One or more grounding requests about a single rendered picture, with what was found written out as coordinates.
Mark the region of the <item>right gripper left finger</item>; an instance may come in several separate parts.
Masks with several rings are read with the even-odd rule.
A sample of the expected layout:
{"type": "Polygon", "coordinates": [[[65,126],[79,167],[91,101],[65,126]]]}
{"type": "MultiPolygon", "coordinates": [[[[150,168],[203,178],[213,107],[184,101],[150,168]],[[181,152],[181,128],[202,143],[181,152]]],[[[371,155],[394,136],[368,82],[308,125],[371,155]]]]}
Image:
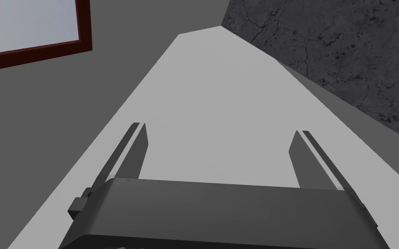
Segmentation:
{"type": "Polygon", "coordinates": [[[130,125],[90,188],[95,192],[110,178],[138,179],[148,148],[145,123],[130,125]]]}

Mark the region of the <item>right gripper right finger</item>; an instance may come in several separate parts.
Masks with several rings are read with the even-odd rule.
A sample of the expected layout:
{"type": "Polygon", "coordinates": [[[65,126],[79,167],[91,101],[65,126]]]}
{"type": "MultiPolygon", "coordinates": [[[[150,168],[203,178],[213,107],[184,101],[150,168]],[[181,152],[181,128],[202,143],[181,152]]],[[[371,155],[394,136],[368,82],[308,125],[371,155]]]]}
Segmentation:
{"type": "Polygon", "coordinates": [[[362,204],[347,179],[309,131],[295,131],[288,153],[299,188],[344,191],[362,204]]]}

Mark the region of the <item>red-framed window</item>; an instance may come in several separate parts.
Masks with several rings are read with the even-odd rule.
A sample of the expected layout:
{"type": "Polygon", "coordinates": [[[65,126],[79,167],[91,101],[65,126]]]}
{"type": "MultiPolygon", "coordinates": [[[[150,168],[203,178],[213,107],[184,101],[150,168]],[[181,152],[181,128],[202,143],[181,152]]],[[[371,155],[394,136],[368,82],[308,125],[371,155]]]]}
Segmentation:
{"type": "Polygon", "coordinates": [[[0,69],[92,48],[90,0],[0,0],[0,69]]]}

